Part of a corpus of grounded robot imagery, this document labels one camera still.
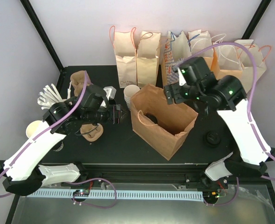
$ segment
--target white cup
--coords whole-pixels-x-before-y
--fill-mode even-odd
[[[27,126],[25,134],[28,138],[30,138],[33,135],[33,133],[35,133],[41,122],[41,120],[35,120]]]
[[[130,110],[130,99],[139,90],[140,88],[137,85],[129,85],[129,86],[126,86],[126,88],[124,89],[124,99],[129,110]]]

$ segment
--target black tabletop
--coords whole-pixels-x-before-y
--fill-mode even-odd
[[[116,66],[69,66],[63,74],[60,93],[67,97],[70,76],[77,71],[86,70],[93,84],[101,87],[113,86],[117,89],[115,101],[126,106],[123,89],[119,88]],[[157,86],[162,87],[161,71]],[[119,125],[104,124],[103,135],[90,143],[82,136],[68,135],[63,140],[63,149],[59,152],[50,150],[43,158],[43,163],[82,163],[97,164],[183,164],[209,163],[217,161],[230,153],[229,142],[233,139],[228,127],[216,112],[209,111],[206,115],[204,108],[200,111],[186,141],[177,153],[167,161],[150,145],[132,130],[130,114]],[[204,142],[204,136],[209,131],[216,131],[221,138],[217,147],[211,147]]]

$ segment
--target perforated white strip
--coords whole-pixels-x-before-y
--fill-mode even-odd
[[[72,198],[74,189],[39,189],[28,197]],[[113,190],[91,190],[89,196],[75,198],[114,199]],[[197,191],[117,190],[117,199],[203,201],[203,193]]]

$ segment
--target black pole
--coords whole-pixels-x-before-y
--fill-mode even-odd
[[[20,0],[23,7],[25,8],[25,11],[27,12],[28,16],[30,17],[32,23],[34,24],[36,30],[38,31],[41,39],[43,40],[47,50],[49,51],[54,63],[56,64],[58,70],[61,72],[63,71],[63,64],[59,60],[59,57],[57,56],[57,53],[55,52],[38,16],[36,15],[33,7],[31,6],[29,0]]]
[[[246,28],[242,39],[249,39],[251,34],[253,33],[255,27],[258,25],[260,19],[262,18],[264,12],[266,11],[268,5],[271,0],[262,0],[257,11],[255,11],[253,18],[251,19],[248,27]]]

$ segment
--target robotic arm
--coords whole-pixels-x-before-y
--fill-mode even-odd
[[[222,117],[237,143],[232,153],[211,163],[205,175],[212,181],[230,175],[262,176],[267,170],[265,162],[270,158],[262,150],[251,125],[254,125],[266,152],[275,157],[275,148],[265,142],[255,120],[249,121],[248,101],[239,79],[225,76],[216,80],[202,57],[187,60],[175,68],[175,72],[179,74],[179,82],[164,87],[168,104],[190,99],[205,102]]]
[[[113,87],[103,90],[96,85],[88,86],[79,107],[63,123],[52,128],[36,141],[33,141],[32,138],[28,139],[11,158],[0,161],[0,173],[9,168],[3,182],[6,191],[26,196],[48,184],[74,182],[79,179],[84,170],[81,164],[43,166],[38,165],[38,163],[55,144],[63,140],[68,134],[78,131],[84,124],[120,123],[125,113],[120,105],[109,105],[109,97],[107,97],[109,94],[115,94]],[[43,115],[43,122],[33,136],[35,137],[65,116],[77,100],[77,97],[72,97],[64,102],[53,104]],[[18,153],[28,143],[31,145],[21,154],[13,166],[10,166]]]

